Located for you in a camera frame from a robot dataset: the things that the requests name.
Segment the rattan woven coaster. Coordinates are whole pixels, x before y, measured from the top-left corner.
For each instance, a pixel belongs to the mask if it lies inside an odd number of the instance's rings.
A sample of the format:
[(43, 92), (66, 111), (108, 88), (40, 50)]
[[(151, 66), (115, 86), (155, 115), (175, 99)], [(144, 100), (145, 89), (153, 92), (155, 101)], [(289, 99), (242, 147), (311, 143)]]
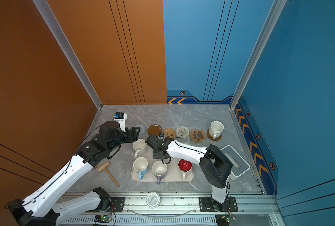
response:
[(166, 128), (162, 131), (164, 134), (164, 138), (172, 138), (174, 139), (176, 137), (176, 131), (172, 128)]

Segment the grey woven coaster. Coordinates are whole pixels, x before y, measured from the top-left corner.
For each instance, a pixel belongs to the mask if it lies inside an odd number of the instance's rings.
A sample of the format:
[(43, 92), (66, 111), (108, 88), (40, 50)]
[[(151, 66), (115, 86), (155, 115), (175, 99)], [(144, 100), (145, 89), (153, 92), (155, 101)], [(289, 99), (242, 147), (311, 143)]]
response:
[(145, 126), (143, 126), (143, 125), (136, 125), (134, 127), (139, 128), (139, 136), (142, 136), (144, 133), (146, 133)]

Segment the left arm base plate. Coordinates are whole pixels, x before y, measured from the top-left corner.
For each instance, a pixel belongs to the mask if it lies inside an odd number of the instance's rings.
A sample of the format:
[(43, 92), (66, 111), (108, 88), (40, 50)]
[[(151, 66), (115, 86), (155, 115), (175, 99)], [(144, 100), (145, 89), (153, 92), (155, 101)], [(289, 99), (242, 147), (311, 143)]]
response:
[(97, 210), (99, 212), (122, 212), (125, 204), (125, 197), (103, 198)]

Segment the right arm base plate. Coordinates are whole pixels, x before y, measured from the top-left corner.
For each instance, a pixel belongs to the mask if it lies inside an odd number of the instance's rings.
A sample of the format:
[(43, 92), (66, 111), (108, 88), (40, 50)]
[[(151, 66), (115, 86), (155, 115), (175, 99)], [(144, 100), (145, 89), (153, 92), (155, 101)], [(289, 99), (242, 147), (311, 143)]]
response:
[(201, 212), (238, 212), (238, 204), (235, 197), (226, 197), (223, 203), (219, 203), (212, 197), (200, 197), (199, 207)]

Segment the white multicolour woven coaster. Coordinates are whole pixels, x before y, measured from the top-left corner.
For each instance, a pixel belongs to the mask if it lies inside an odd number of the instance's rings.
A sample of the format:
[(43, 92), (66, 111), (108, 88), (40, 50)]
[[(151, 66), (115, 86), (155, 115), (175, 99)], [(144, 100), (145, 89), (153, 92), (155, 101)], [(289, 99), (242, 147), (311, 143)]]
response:
[(176, 135), (179, 137), (179, 138), (187, 138), (189, 137), (189, 129), (187, 127), (184, 127), (184, 126), (181, 126), (181, 127), (178, 127), (176, 130)]

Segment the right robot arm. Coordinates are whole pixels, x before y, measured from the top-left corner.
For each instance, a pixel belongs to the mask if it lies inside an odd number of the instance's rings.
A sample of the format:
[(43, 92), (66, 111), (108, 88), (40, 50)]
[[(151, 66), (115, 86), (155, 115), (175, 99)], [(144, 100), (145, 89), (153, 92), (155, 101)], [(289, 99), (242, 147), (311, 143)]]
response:
[(206, 180), (212, 185), (210, 198), (214, 210), (225, 212), (229, 210), (227, 190), (228, 178), (233, 169), (233, 163), (215, 145), (208, 147), (193, 147), (172, 138), (160, 139), (150, 135), (145, 142), (152, 149), (154, 159), (178, 158), (198, 165)]

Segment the paw shaped wooden coaster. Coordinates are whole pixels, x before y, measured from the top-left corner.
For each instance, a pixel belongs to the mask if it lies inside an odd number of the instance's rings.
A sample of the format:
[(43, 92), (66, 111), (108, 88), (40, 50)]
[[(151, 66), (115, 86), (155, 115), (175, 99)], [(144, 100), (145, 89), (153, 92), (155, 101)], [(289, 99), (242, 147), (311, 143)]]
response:
[(207, 139), (207, 135), (203, 130), (192, 130), (189, 134), (189, 138), (195, 143), (201, 143)]

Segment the brown cork round coaster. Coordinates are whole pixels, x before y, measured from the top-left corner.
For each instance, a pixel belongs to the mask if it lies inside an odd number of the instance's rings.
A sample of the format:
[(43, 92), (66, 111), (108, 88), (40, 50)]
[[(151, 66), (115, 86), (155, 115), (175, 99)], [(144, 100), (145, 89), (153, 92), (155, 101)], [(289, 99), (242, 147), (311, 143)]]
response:
[(210, 135), (210, 131), (208, 130), (207, 131), (207, 137), (210, 139), (210, 140), (213, 140), (213, 141), (219, 141), (221, 138), (222, 138), (222, 134), (219, 136), (219, 137), (216, 137), (216, 138), (213, 138), (211, 135)]

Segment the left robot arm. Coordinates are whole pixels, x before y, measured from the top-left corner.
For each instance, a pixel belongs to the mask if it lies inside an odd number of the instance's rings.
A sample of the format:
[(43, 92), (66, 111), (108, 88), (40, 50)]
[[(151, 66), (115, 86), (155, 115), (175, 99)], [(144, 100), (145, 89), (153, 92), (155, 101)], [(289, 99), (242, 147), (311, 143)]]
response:
[(101, 160), (111, 159), (121, 145), (138, 140), (140, 128), (122, 128), (123, 121), (107, 121), (99, 133), (84, 143), (69, 162), (37, 191), (5, 206), (20, 226), (58, 226), (89, 210), (106, 212), (112, 208), (110, 195), (101, 187), (64, 203), (57, 201)]

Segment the glossy brown round coaster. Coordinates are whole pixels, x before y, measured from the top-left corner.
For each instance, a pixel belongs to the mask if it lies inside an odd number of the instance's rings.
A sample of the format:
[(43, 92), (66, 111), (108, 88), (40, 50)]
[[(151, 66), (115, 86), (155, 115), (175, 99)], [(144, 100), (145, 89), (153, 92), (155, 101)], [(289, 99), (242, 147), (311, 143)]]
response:
[(155, 135), (155, 136), (159, 136), (161, 133), (162, 133), (162, 127), (158, 124), (154, 124), (154, 125), (151, 125), (149, 128), (148, 128), (148, 135)]

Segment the white speckled mug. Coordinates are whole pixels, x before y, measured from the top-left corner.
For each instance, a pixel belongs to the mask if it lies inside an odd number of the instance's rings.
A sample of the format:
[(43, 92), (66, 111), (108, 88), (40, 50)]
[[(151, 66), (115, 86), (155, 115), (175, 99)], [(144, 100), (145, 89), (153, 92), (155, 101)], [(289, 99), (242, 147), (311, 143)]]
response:
[(221, 123), (219, 121), (213, 121), (210, 124), (210, 128), (209, 128), (210, 135), (213, 138), (219, 137), (223, 133), (224, 128), (225, 127), (224, 127), (223, 123)]

